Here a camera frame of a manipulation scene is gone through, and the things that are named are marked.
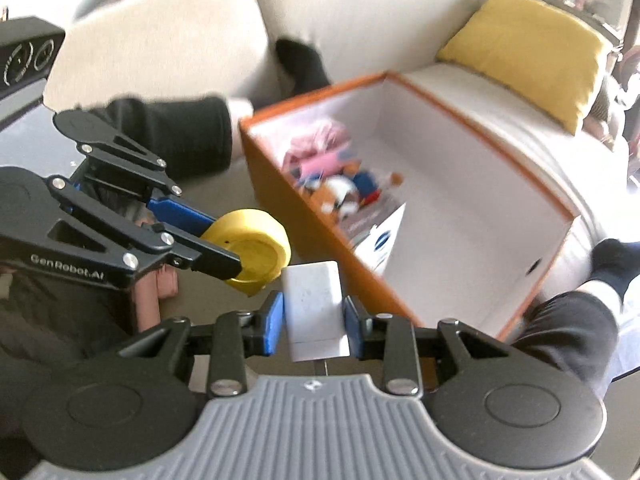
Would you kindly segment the pink plastic tube tool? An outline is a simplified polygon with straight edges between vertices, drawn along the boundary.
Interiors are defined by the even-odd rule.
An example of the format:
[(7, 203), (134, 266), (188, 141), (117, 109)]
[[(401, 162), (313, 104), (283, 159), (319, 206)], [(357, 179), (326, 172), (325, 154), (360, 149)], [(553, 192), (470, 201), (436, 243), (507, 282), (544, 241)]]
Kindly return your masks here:
[(160, 303), (177, 296), (178, 291), (178, 273), (172, 266), (161, 266), (134, 284), (131, 298), (139, 332), (160, 324)]

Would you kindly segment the white rectangular box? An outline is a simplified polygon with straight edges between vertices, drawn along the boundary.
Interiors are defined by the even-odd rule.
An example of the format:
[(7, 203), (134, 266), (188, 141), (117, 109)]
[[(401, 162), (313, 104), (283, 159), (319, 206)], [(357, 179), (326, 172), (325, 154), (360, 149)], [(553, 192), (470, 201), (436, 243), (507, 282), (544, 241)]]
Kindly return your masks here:
[(337, 263), (322, 261), (287, 266), (281, 278), (292, 361), (350, 356)]

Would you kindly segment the yellow tape roll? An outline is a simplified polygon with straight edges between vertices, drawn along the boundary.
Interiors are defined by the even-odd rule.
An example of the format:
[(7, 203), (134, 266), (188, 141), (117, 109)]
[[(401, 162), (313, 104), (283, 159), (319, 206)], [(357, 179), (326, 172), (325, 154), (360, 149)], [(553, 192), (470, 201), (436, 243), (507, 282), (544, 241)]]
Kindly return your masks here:
[(226, 283), (249, 297), (275, 281), (291, 261), (292, 250), (284, 226), (259, 209), (224, 214), (201, 239), (240, 258), (242, 271)]

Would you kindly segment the white printed packet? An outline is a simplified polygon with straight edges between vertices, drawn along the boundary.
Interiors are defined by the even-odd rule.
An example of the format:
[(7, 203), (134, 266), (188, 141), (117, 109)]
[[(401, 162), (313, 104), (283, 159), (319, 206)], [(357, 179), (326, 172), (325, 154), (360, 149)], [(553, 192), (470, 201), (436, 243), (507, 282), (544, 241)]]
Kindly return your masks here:
[(355, 247), (355, 256), (378, 276), (384, 274), (405, 210), (406, 205), (401, 204), (384, 221), (370, 229), (368, 235)]

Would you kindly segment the brown plush dog toy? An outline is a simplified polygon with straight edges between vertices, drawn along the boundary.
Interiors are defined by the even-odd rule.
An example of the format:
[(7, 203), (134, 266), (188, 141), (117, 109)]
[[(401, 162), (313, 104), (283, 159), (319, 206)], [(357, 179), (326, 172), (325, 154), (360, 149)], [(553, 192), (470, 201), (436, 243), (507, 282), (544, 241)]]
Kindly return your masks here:
[(348, 177), (332, 176), (322, 179), (311, 191), (310, 202), (320, 214), (337, 223), (360, 209), (360, 194)]

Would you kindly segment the blue duck figure toy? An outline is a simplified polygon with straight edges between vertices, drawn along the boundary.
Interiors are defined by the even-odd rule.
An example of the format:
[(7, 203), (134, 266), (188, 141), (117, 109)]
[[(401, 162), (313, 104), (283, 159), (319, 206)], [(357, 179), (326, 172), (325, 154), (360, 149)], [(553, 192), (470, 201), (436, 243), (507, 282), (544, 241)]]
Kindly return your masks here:
[(369, 170), (362, 170), (351, 176), (350, 180), (356, 186), (359, 205), (367, 206), (376, 202), (384, 192), (401, 186), (405, 178), (399, 172), (375, 174)]

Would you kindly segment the pink fabric pouch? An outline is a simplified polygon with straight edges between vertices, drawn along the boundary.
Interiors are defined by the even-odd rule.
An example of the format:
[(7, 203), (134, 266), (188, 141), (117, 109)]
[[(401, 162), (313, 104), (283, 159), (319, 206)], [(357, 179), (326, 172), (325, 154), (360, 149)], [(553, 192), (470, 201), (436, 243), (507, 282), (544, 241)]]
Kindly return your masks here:
[(334, 119), (322, 118), (302, 125), (288, 141), (282, 168), (293, 168), (304, 160), (339, 148), (349, 141), (346, 127)]

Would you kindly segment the left leg black trousers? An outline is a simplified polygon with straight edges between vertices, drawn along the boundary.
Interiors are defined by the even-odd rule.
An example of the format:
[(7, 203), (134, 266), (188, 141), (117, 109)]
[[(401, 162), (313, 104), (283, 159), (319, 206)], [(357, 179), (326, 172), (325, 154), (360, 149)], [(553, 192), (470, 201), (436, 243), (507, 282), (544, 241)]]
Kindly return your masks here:
[(127, 96), (88, 112), (160, 156), (168, 176), (179, 181), (219, 174), (241, 157), (239, 121), (254, 105), (221, 96), (169, 102)]

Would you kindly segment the leg black trousers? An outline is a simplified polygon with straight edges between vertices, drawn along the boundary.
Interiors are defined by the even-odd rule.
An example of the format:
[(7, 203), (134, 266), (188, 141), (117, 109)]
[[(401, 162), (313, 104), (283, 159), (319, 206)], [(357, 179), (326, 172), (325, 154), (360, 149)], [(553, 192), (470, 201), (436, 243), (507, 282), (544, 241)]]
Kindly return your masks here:
[(241, 157), (239, 121), (254, 105), (221, 96), (169, 102), (127, 96), (88, 112), (160, 156), (168, 176), (179, 181), (219, 174)]
[(620, 339), (624, 298), (639, 276), (639, 244), (602, 240), (587, 281), (536, 307), (512, 346), (579, 379), (602, 398)]

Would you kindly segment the orange cardboard box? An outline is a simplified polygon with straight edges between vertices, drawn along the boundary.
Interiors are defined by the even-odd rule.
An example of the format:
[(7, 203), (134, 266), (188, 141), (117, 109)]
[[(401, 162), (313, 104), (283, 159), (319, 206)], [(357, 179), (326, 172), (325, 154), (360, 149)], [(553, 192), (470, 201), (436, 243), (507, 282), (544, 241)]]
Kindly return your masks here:
[[(406, 204), (384, 274), (310, 202), (274, 151), (302, 126), (341, 122), (363, 163), (405, 178)], [(397, 74), (367, 76), (262, 110), (241, 125), (258, 202), (305, 261), (333, 259), (374, 312), (422, 326), (458, 318), (509, 338), (548, 276), (574, 211), (490, 132)]]

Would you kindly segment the beige fabric sofa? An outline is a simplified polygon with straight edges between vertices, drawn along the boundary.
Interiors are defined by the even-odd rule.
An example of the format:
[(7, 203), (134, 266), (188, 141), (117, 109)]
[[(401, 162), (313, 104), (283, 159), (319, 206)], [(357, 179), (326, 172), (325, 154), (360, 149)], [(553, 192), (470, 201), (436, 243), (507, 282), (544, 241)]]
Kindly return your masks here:
[(483, 0), (120, 0), (67, 31), (44, 99), (54, 110), (118, 96), (275, 99), (288, 82), (273, 58), (279, 37), (313, 44), (334, 81), (397, 70), (473, 118), (530, 160), (579, 219), (552, 269), (588, 272), (626, 183), (627, 147), (570, 134), (539, 107), (437, 52)]

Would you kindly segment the right leg black trousers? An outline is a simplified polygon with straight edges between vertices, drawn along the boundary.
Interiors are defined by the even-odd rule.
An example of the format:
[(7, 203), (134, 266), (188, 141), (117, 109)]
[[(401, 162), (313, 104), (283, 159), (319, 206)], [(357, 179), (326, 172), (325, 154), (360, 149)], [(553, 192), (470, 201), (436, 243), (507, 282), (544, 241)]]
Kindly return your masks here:
[(587, 281), (536, 307), (512, 346), (579, 379), (602, 398), (620, 339), (624, 298), (639, 276), (639, 244), (602, 240)]

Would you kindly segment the yellow cushion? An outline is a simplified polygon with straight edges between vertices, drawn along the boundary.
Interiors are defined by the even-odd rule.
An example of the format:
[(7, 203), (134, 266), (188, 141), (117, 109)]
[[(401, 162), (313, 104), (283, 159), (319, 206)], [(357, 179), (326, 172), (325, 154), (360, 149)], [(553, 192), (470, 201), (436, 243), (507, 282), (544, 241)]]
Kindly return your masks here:
[(542, 0), (486, 0), (436, 58), (497, 81), (575, 134), (612, 49), (605, 36)]

